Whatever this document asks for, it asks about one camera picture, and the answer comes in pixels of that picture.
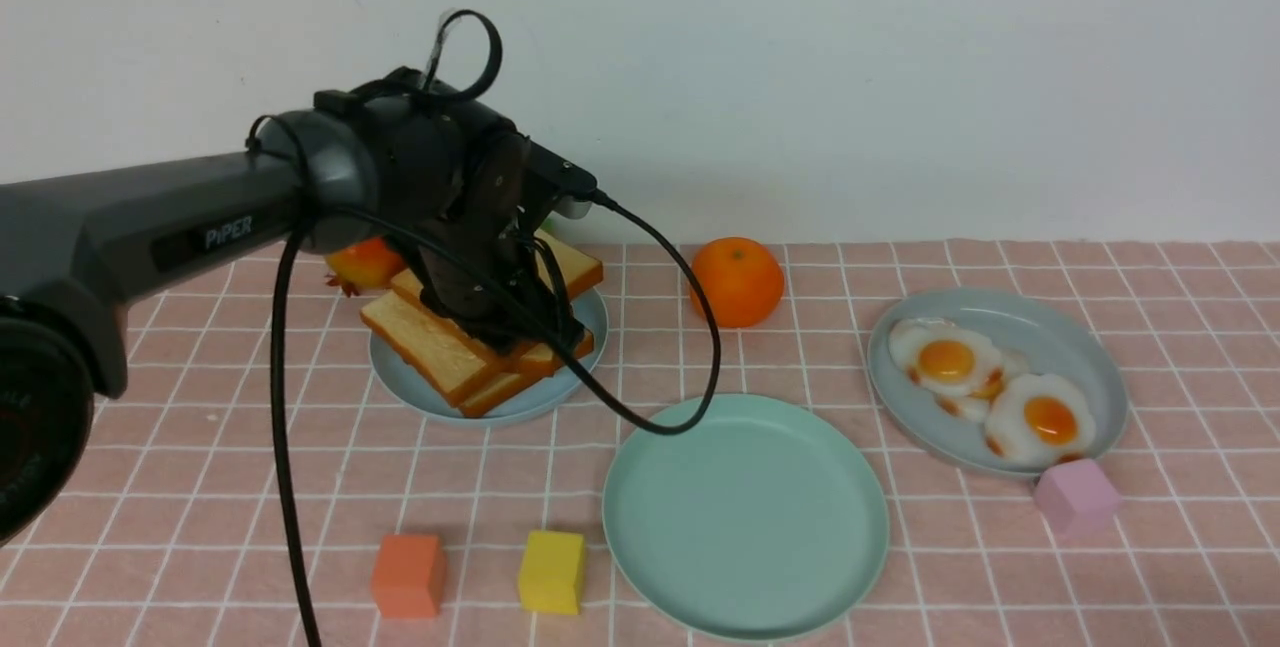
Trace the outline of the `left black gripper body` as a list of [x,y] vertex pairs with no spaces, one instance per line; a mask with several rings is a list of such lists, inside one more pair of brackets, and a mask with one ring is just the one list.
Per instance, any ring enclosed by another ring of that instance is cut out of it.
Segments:
[[411,296],[490,348],[540,340],[470,275],[483,272],[558,334],[561,283],[540,277],[534,234],[561,200],[547,151],[479,101],[422,91],[408,68],[355,94],[358,133],[385,176],[384,217],[445,249],[390,237],[417,281]]

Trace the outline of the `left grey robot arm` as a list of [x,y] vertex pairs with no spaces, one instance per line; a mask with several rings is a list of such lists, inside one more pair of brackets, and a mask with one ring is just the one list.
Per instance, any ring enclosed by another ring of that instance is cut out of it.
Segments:
[[296,231],[311,254],[389,225],[425,234],[431,247],[392,242],[428,305],[495,347],[525,329],[465,265],[548,320],[518,238],[596,182],[479,94],[402,67],[257,119],[239,151],[5,184],[3,539],[67,486],[95,400],[125,392],[129,309]]

